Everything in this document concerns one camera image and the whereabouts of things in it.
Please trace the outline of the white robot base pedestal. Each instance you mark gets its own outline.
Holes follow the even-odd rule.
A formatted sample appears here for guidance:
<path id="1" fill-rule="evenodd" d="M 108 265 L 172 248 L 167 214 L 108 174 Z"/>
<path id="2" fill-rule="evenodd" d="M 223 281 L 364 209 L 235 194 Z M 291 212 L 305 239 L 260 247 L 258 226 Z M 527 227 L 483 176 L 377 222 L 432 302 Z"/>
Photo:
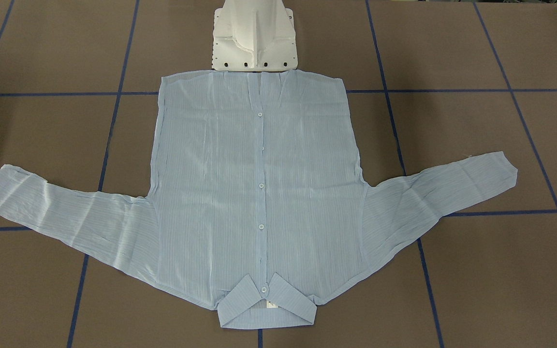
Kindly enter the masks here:
<path id="1" fill-rule="evenodd" d="M 226 0 L 214 11 L 213 38 L 216 71 L 297 69 L 294 13 L 282 0 Z"/>

